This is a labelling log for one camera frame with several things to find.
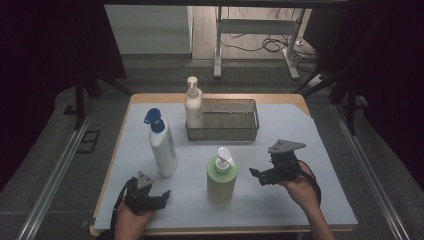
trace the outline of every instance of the human hand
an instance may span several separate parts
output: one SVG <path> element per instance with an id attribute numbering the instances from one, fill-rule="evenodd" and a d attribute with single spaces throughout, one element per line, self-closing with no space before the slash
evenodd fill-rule
<path id="1" fill-rule="evenodd" d="M 311 169 L 304 162 L 299 161 L 300 168 L 309 174 L 311 177 L 315 179 L 314 174 Z M 319 201 L 317 194 L 308 179 L 306 179 L 302 175 L 298 175 L 298 177 L 294 180 L 290 181 L 282 181 L 279 182 L 281 186 L 284 186 L 290 197 L 303 209 L 307 210 L 308 208 L 319 208 Z"/>
<path id="2" fill-rule="evenodd" d="M 119 205 L 116 216 L 115 240 L 138 239 L 154 214 L 155 211 L 147 211 L 141 216 L 135 215 L 131 209 L 122 202 Z"/>

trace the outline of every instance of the table surface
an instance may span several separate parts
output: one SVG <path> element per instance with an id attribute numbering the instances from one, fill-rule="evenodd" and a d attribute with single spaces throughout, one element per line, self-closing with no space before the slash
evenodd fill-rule
<path id="1" fill-rule="evenodd" d="M 184 98 L 185 94 L 133 95 L 94 213 L 96 223 L 91 227 L 92 234 L 108 228 L 117 193 L 131 174 L 136 175 L 133 171 L 138 167 L 142 168 L 138 170 L 143 170 L 157 180 L 153 184 L 152 196 L 171 189 L 166 208 L 155 215 L 146 228 L 146 235 L 308 231 L 309 224 L 304 213 L 287 192 L 278 185 L 260 186 L 247 170 L 248 167 L 260 171 L 271 168 L 267 149 L 280 137 L 306 143 L 307 147 L 296 150 L 295 154 L 306 161 L 317 176 L 323 194 L 321 208 L 330 227 L 333 230 L 349 231 L 357 224 L 301 95 L 204 94 L 204 98 L 255 99 L 261 125 L 256 141 L 252 143 L 189 142 L 183 129 Z M 153 106 L 159 106 L 163 116 L 170 117 L 179 158 L 177 171 L 168 179 L 161 179 L 157 171 L 154 158 L 150 156 L 152 153 L 146 130 L 149 128 L 140 120 Z M 276 129 L 267 127 L 273 121 L 281 126 Z M 239 164 L 233 199 L 224 210 L 214 208 L 203 196 L 206 194 L 206 171 L 192 170 L 203 169 L 202 166 L 219 146 L 229 147 Z"/>

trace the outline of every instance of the green bottle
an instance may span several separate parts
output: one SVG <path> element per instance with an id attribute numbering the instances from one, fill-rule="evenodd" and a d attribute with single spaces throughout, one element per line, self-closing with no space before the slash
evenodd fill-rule
<path id="1" fill-rule="evenodd" d="M 211 158 L 207 166 L 208 201 L 216 207 L 226 207 L 233 196 L 237 177 L 237 165 L 230 150 L 218 149 L 218 155 Z"/>

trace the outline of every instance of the wall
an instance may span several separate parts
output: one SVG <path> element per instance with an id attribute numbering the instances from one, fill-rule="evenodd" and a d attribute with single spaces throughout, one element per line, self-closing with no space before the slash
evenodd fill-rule
<path id="1" fill-rule="evenodd" d="M 191 6 L 105 8 L 121 54 L 191 53 Z"/>

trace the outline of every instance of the lotion bottle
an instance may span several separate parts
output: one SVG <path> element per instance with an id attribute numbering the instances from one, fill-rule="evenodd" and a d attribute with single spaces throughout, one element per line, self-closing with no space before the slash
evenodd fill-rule
<path id="1" fill-rule="evenodd" d="M 219 148 L 218 155 L 211 158 L 207 165 L 207 194 L 210 204 L 223 208 L 230 203 L 237 171 L 230 150 L 226 147 Z"/>
<path id="2" fill-rule="evenodd" d="M 196 77 L 187 79 L 188 90 L 185 98 L 185 111 L 187 118 L 187 128 L 203 128 L 203 92 L 197 87 Z"/>
<path id="3" fill-rule="evenodd" d="M 178 163 L 169 123 L 166 119 L 161 118 L 157 108 L 152 108 L 147 112 L 144 123 L 150 124 L 150 146 L 160 174 L 167 178 L 175 172 Z"/>

